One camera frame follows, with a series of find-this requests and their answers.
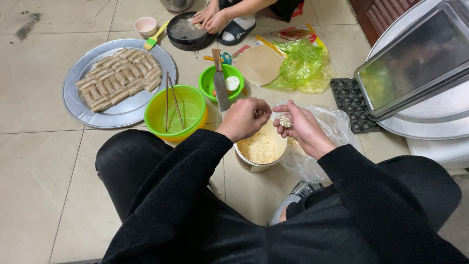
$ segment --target stainless steel pot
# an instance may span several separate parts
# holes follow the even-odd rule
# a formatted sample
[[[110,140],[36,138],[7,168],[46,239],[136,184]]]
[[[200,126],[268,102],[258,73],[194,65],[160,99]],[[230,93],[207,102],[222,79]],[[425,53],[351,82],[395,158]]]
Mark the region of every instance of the stainless steel pot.
[[[169,11],[182,12],[188,9],[194,0],[159,0]]]

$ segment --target wooden door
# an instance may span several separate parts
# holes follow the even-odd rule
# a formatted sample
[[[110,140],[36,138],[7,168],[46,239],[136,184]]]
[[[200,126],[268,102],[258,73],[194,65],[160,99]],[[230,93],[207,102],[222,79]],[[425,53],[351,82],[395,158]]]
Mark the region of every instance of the wooden door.
[[[371,45],[404,12],[421,0],[350,0]]]

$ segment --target green plastic bowl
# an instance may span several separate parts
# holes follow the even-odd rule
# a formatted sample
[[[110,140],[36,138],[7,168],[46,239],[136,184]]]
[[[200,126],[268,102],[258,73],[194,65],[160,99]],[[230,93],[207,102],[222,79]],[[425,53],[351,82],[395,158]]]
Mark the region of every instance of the green plastic bowl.
[[[231,76],[236,76],[239,78],[240,83],[238,89],[228,95],[228,99],[231,101],[236,98],[236,96],[238,96],[241,90],[244,88],[244,77],[237,68],[231,65],[223,64],[221,68],[223,70],[223,76],[225,79]],[[215,71],[215,65],[210,66],[205,69],[199,77],[200,90],[208,99],[214,102],[217,101],[217,98],[213,96],[213,75],[215,75]]]
[[[145,108],[145,125],[159,138],[167,141],[182,141],[195,130],[202,128],[207,121],[208,111],[202,93],[190,85],[174,85],[179,111],[184,128],[182,129],[173,92],[168,89],[168,131],[166,132],[166,90],[159,91]]]

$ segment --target black slide sandal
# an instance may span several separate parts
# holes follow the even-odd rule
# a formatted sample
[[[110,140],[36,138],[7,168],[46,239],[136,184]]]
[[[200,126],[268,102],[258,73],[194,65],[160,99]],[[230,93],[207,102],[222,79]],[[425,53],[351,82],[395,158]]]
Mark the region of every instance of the black slide sandal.
[[[238,25],[238,23],[236,23],[235,21],[232,20],[218,34],[218,42],[225,45],[225,46],[236,45],[236,44],[240,43],[249,34],[249,32],[251,32],[255,27],[256,27],[256,24],[254,23],[254,25],[252,27],[245,30],[240,25]],[[221,36],[223,36],[223,32],[225,32],[225,31],[231,33],[234,36],[234,40],[232,40],[232,41],[222,40]]]

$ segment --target green plastic bag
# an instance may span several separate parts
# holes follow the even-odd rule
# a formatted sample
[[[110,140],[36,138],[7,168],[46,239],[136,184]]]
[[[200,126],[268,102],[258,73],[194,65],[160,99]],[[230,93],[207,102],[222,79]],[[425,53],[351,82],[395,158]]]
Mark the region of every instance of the green plastic bag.
[[[299,90],[302,93],[322,93],[333,77],[329,53],[308,39],[273,44],[287,54],[279,75],[263,87],[275,90]]]

